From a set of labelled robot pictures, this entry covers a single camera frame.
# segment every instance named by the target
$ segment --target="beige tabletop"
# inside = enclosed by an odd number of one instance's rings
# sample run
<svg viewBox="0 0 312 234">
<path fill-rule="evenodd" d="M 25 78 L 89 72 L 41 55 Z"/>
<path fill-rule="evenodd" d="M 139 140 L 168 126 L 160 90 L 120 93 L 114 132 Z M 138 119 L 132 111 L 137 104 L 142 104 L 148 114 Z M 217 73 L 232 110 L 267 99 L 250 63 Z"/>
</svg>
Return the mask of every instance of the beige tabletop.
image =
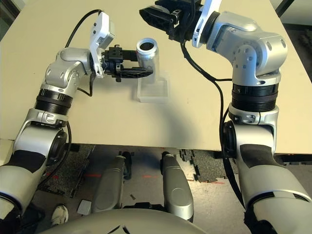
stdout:
<svg viewBox="0 0 312 234">
<path fill-rule="evenodd" d="M 111 43 L 135 49 L 138 40 L 152 37 L 160 50 L 160 69 L 170 78 L 171 99 L 166 104 L 140 103 L 137 80 L 116 83 L 107 77 L 94 83 L 94 96 L 78 92 L 69 112 L 74 143 L 177 147 L 219 150 L 220 100 L 217 89 L 183 58 L 179 44 L 145 23 L 138 11 L 152 0 L 33 0 L 22 10 L 1 41 L 0 137 L 15 139 L 29 108 L 33 107 L 45 70 L 53 62 L 80 18 L 103 9 L 112 19 L 116 38 Z M 288 57 L 281 67 L 277 152 L 312 153 L 312 85 L 269 0 L 223 0 L 220 11 L 231 11 L 281 34 Z M 88 48 L 86 20 L 71 46 Z M 216 78 L 231 78 L 232 67 L 205 47 L 190 54 Z M 88 89 L 87 79 L 81 87 Z M 231 82 L 223 82 L 225 106 L 231 101 Z"/>
</svg>

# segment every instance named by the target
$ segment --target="metal can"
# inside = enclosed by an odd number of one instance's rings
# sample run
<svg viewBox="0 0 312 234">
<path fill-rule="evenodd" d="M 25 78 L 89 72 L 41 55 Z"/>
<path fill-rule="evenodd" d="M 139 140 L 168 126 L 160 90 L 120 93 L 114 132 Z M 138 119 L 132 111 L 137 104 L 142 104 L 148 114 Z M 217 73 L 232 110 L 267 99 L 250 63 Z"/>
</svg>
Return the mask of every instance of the metal can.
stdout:
<svg viewBox="0 0 312 234">
<path fill-rule="evenodd" d="M 147 83 L 154 83 L 159 76 L 159 52 L 157 42 L 144 38 L 136 44 L 136 56 L 140 67 L 153 70 L 153 74 L 144 77 Z"/>
</svg>

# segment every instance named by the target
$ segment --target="black cable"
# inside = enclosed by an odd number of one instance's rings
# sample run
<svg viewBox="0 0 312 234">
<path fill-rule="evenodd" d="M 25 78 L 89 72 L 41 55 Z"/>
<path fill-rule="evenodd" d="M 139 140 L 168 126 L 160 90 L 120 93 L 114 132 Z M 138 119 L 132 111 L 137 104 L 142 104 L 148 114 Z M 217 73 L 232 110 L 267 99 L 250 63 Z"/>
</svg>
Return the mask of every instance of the black cable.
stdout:
<svg viewBox="0 0 312 234">
<path fill-rule="evenodd" d="M 84 89 L 81 89 L 81 88 L 77 88 L 77 90 L 85 93 L 86 95 L 88 95 L 89 97 L 92 97 L 93 95 L 93 82 L 96 78 L 96 74 L 95 72 L 92 72 L 91 75 L 90 75 L 90 80 L 89 80 L 89 93 L 87 91 L 85 91 Z"/>
<path fill-rule="evenodd" d="M 72 41 L 72 39 L 73 39 L 73 37 L 74 37 L 76 31 L 78 30 L 78 28 L 80 27 L 80 25 L 84 22 L 84 20 L 85 20 L 86 18 L 88 18 L 90 15 L 94 14 L 94 13 L 100 14 L 101 12 L 102 12 L 102 10 L 96 9 L 96 10 L 89 11 L 87 14 L 85 14 L 85 15 L 81 18 L 81 20 L 79 20 L 79 22 L 77 23 L 77 25 L 76 25 L 75 28 L 73 29 L 73 31 L 72 31 L 71 35 L 69 36 L 69 39 L 68 39 L 68 41 L 67 41 L 67 43 L 66 43 L 66 45 L 65 45 L 65 48 L 67 48 L 67 47 L 69 46 L 69 44 L 70 44 L 70 42 Z M 88 95 L 89 97 L 92 97 L 92 93 L 93 93 L 93 81 L 94 81 L 94 79 L 95 79 L 95 74 L 92 73 L 92 74 L 90 75 L 90 81 L 89 81 L 89 90 L 90 90 L 89 93 L 88 93 L 87 91 L 85 91 L 84 89 L 81 89 L 81 88 L 77 88 L 77 89 L 78 89 L 79 91 L 85 93 L 85 94 Z"/>
<path fill-rule="evenodd" d="M 210 82 L 212 82 L 216 88 L 219 91 L 220 94 L 220 121 L 219 121 L 219 138 L 220 138 L 220 144 L 221 144 L 221 153 L 222 153 L 222 159 L 223 159 L 223 166 L 224 166 L 224 170 L 225 173 L 228 177 L 228 180 L 230 182 L 230 185 L 235 193 L 235 195 L 237 196 L 237 199 L 240 201 L 240 203 L 242 204 L 242 206 L 244 207 L 244 202 L 243 202 L 243 198 L 242 198 L 242 194 L 241 191 L 238 187 L 238 184 L 235 180 L 235 176 L 234 176 L 234 172 L 230 163 L 230 160 L 225 156 L 225 152 L 224 152 L 224 145 L 223 145 L 223 125 L 224 125 L 224 121 L 226 118 L 226 115 L 228 113 L 228 109 L 225 112 L 225 115 L 223 115 L 223 107 L 224 107 L 224 99 L 223 99 L 223 93 L 222 90 L 220 88 L 220 86 L 217 84 L 217 81 L 231 81 L 232 79 L 216 79 L 213 76 L 211 76 L 210 74 L 208 74 L 206 71 L 204 71 L 196 62 L 194 62 L 194 60 L 191 58 L 190 54 L 188 53 L 186 47 L 185 47 L 185 34 L 186 31 L 188 30 L 188 28 L 190 27 L 190 25 L 193 23 L 194 18 L 195 18 L 195 0 L 191 1 L 192 4 L 192 8 L 191 8 L 191 14 L 189 16 L 190 20 L 188 20 L 188 23 L 186 25 L 186 28 L 183 30 L 183 32 L 181 33 L 181 39 L 183 40 L 183 42 L 180 43 L 181 46 L 181 50 L 182 53 L 185 57 L 185 59 L 198 71 L 200 72 L 207 80 L 209 80 Z"/>
<path fill-rule="evenodd" d="M 40 184 L 38 185 L 38 189 L 42 188 L 43 185 L 50 179 L 52 178 L 52 176 L 55 175 L 55 173 L 58 171 L 58 169 L 64 164 L 65 160 L 67 159 L 69 152 L 70 152 L 70 148 L 72 146 L 72 131 L 70 129 L 70 125 L 69 122 L 67 122 L 66 124 L 67 127 L 67 131 L 68 131 L 68 147 L 67 150 L 65 152 L 64 157 L 62 158 L 62 160 L 60 161 L 60 163 L 57 165 L 57 167 L 50 173 L 50 175 L 47 176 L 46 179 L 44 179 L 43 181 L 40 182 Z"/>
<path fill-rule="evenodd" d="M 78 30 L 78 28 L 80 27 L 80 25 L 84 22 L 84 20 L 85 20 L 86 18 L 88 18 L 90 15 L 94 14 L 94 13 L 100 14 L 101 12 L 102 12 L 101 9 L 96 9 L 96 10 L 89 11 L 87 14 L 85 14 L 85 15 L 81 18 L 81 20 L 79 20 L 79 22 L 77 23 L 76 27 L 73 29 L 73 31 L 72 31 L 71 35 L 69 36 L 69 39 L 68 39 L 68 41 L 67 41 L 67 43 L 66 43 L 66 45 L 65 45 L 65 48 L 67 48 L 67 47 L 69 46 L 69 44 L 70 44 L 70 42 L 72 41 L 72 39 L 73 39 L 73 37 L 74 37 L 76 31 Z"/>
<path fill-rule="evenodd" d="M 235 180 L 235 176 L 234 176 L 234 172 L 231 166 L 231 162 L 230 159 L 228 157 L 226 157 L 225 154 L 225 149 L 224 149 L 224 144 L 223 144 L 223 126 L 224 126 L 224 122 L 225 122 L 225 118 L 228 115 L 229 112 L 229 108 L 226 109 L 224 116 L 222 117 L 222 121 L 220 124 L 220 144 L 221 144 L 221 154 L 222 154 L 222 161 L 223 161 L 223 166 L 224 166 L 224 170 L 225 170 L 225 174 L 227 176 L 227 178 L 229 179 L 230 185 L 237 197 L 237 199 L 239 200 L 240 204 L 242 204 L 243 207 L 245 207 L 244 205 L 244 201 L 243 201 L 243 196 L 242 193 L 238 187 L 238 184 Z"/>
</svg>

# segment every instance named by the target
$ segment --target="can opening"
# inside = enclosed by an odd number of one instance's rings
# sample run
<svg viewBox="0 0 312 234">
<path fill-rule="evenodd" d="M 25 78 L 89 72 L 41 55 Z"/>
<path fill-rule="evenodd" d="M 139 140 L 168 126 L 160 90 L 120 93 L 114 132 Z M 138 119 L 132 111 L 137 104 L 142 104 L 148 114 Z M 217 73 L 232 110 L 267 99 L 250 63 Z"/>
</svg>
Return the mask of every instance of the can opening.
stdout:
<svg viewBox="0 0 312 234">
<path fill-rule="evenodd" d="M 154 47 L 154 44 L 150 43 L 150 42 L 145 42 L 145 43 L 140 45 L 140 49 L 145 50 L 145 51 L 151 50 L 153 47 Z"/>
</svg>

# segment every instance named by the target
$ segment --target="sneaker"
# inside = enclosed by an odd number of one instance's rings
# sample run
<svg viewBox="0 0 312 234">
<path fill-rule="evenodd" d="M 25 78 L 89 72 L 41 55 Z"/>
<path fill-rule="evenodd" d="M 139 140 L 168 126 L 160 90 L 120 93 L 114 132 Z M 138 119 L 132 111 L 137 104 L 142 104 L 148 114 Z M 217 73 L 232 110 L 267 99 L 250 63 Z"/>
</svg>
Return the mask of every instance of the sneaker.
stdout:
<svg viewBox="0 0 312 234">
<path fill-rule="evenodd" d="M 51 218 L 51 227 L 66 223 L 68 221 L 68 210 L 65 205 L 58 205 Z"/>
</svg>

